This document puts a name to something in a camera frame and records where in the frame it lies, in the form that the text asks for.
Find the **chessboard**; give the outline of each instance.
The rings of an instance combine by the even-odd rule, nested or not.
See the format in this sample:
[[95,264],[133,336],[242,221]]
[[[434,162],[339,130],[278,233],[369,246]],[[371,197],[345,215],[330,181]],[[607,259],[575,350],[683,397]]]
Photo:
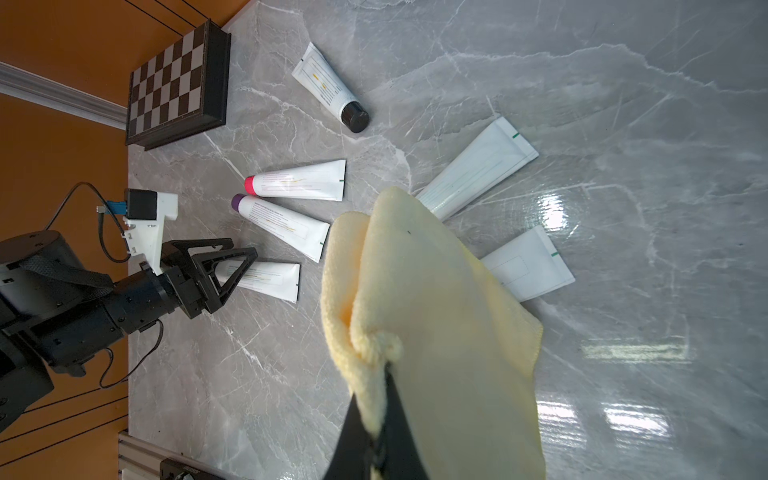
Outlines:
[[230,43],[208,20],[131,72],[125,144],[149,150],[224,125]]

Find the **yellow cloth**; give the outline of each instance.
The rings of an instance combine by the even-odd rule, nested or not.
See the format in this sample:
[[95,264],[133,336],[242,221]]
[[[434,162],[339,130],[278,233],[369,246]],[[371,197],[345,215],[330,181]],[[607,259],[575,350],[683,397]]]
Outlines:
[[333,361],[378,435],[392,377],[431,480],[544,478],[541,324],[420,202],[384,190],[333,224],[320,299]]

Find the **blue connector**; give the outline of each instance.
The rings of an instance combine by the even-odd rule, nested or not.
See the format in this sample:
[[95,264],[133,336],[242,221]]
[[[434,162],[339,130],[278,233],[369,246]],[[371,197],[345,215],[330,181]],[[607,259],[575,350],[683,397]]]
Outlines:
[[109,206],[109,210],[112,210],[112,213],[115,215],[125,215],[125,212],[127,212],[127,205],[125,202],[113,202],[107,200],[107,205]]

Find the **white tube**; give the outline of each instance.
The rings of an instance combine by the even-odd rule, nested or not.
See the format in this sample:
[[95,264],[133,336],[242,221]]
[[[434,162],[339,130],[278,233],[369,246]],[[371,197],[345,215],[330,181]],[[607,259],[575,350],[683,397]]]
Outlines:
[[519,302],[576,281],[541,225],[480,261]]
[[[224,285],[241,263],[240,260],[219,263],[216,265],[216,278]],[[255,262],[237,286],[296,303],[299,297],[299,268],[298,263]]]
[[289,168],[245,179],[245,191],[259,197],[291,197],[333,200],[344,197],[346,160]]
[[416,199],[444,221],[536,157],[538,152],[531,144],[506,118],[500,117],[487,126]]
[[312,42],[293,69],[293,77],[352,132],[358,134],[368,126],[368,112]]
[[258,197],[235,195],[232,208],[243,218],[319,262],[330,225]]

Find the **white squeeze tube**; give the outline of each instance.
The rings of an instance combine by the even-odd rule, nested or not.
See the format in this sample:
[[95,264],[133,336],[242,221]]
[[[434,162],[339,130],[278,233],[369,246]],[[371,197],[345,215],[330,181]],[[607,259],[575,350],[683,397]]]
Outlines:
[[333,200],[344,197],[346,160],[289,168],[245,179],[245,191],[259,197],[291,197]]
[[330,224],[243,194],[232,198],[232,208],[310,259],[320,261]]
[[293,77],[353,133],[358,134],[368,126],[368,112],[312,42],[293,69]]
[[541,225],[480,260],[518,302],[573,283],[573,274]]
[[[226,260],[216,265],[216,278],[223,285],[241,265],[240,260]],[[299,264],[254,262],[237,286],[296,303],[299,297]]]
[[500,117],[419,192],[416,200],[445,221],[536,157],[538,152],[531,144]]

